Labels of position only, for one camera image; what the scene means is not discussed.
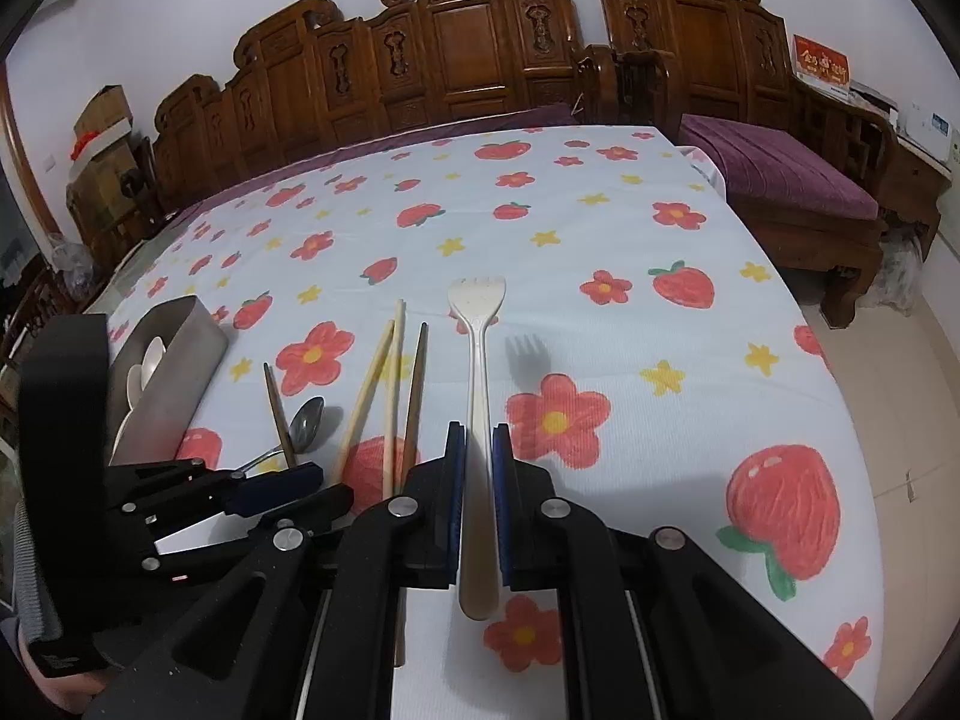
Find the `left hand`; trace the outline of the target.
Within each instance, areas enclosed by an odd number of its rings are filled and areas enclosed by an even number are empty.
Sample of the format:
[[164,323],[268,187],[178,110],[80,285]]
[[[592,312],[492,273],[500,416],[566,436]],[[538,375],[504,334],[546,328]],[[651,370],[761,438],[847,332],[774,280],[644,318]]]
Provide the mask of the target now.
[[59,678],[47,678],[36,667],[25,645],[18,644],[21,661],[34,684],[54,706],[70,713],[83,713],[86,707],[106,689],[112,676],[107,671],[69,674]]

